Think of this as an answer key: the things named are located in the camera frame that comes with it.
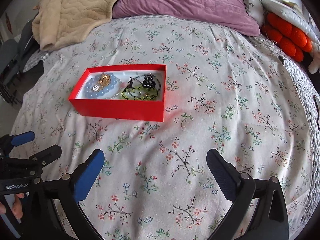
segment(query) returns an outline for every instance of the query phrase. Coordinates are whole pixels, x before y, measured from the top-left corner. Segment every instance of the black chair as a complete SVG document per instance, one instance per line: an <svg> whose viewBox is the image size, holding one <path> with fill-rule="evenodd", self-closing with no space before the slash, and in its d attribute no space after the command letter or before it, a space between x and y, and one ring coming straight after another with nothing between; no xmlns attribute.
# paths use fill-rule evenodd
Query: black chair
<svg viewBox="0 0 320 240"><path fill-rule="evenodd" d="M11 105L17 98L16 90L10 94L9 86L14 85L14 78L19 78L28 59L40 48L33 38L32 21L28 21L23 27L19 42L9 39L0 47L0 94Z"/></svg>

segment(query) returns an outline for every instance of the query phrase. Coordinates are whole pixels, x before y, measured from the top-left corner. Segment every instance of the orange cushion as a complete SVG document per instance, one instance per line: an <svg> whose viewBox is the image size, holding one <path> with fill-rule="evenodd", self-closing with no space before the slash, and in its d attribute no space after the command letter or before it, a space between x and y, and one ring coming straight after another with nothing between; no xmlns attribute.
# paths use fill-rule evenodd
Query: orange cushion
<svg viewBox="0 0 320 240"><path fill-rule="evenodd" d="M272 26L268 23L264 24L262 27L261 27L261 32L266 35L266 31L269 31L269 30L272 30Z"/></svg>
<svg viewBox="0 0 320 240"><path fill-rule="evenodd" d="M292 27L290 39L293 41L294 44L302 48L307 44L306 35L302 30L298 29L295 26Z"/></svg>
<svg viewBox="0 0 320 240"><path fill-rule="evenodd" d="M292 24L278 17L277 29L286 37L290 38L292 32Z"/></svg>
<svg viewBox="0 0 320 240"><path fill-rule="evenodd" d="M294 55L292 58L297 62L301 62L303 60L303 52L297 45L295 46L296 46L296 55Z"/></svg>
<svg viewBox="0 0 320 240"><path fill-rule="evenodd" d="M283 38L283 35L276 29L268 30L267 35L270 40L275 41L277 44L280 43Z"/></svg>
<svg viewBox="0 0 320 240"><path fill-rule="evenodd" d="M274 28L277 28L277 21L278 21L278 16L274 13L268 13L267 15L267 20L270 23L270 25Z"/></svg>
<svg viewBox="0 0 320 240"><path fill-rule="evenodd" d="M307 44L306 46L302 47L301 49L305 52L308 52L310 53L312 51L312 43L311 43L311 40L306 36L307 38Z"/></svg>
<svg viewBox="0 0 320 240"><path fill-rule="evenodd" d="M293 57L296 55L296 47L293 44L292 41L290 41L288 38L283 37L282 40L279 43L279 47L283 50L285 54L287 54L289 57Z"/></svg>

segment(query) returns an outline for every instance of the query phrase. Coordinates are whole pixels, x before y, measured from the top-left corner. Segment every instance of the black hair clip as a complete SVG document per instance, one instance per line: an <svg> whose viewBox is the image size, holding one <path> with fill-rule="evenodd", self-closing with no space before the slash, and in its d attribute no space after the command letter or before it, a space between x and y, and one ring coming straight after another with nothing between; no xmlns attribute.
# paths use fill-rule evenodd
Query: black hair clip
<svg viewBox="0 0 320 240"><path fill-rule="evenodd" d="M156 83L153 81L152 75L145 75L144 76L144 81L142 83L142 87L144 87L144 88L155 88L156 87Z"/></svg>

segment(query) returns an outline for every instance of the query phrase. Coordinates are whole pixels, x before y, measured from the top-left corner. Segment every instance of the human hand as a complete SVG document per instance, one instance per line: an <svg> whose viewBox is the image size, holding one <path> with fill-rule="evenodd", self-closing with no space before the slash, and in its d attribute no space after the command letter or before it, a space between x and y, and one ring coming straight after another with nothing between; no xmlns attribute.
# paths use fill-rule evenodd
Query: human hand
<svg viewBox="0 0 320 240"><path fill-rule="evenodd" d="M11 209L12 213L17 219L22 218L22 205L21 205L20 198L24 198L23 193L14 195L14 203ZM0 202L0 214L4 214L5 212L6 212L5 206Z"/></svg>

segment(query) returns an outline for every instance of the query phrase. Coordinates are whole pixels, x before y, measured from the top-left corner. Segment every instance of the white stuffed toy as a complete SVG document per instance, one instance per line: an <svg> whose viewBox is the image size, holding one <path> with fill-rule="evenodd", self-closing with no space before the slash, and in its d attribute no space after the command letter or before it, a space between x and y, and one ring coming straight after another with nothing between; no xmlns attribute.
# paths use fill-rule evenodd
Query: white stuffed toy
<svg viewBox="0 0 320 240"><path fill-rule="evenodd" d="M320 69L320 46L313 42L310 54L313 57L313 61L309 65L309 72L314 74Z"/></svg>

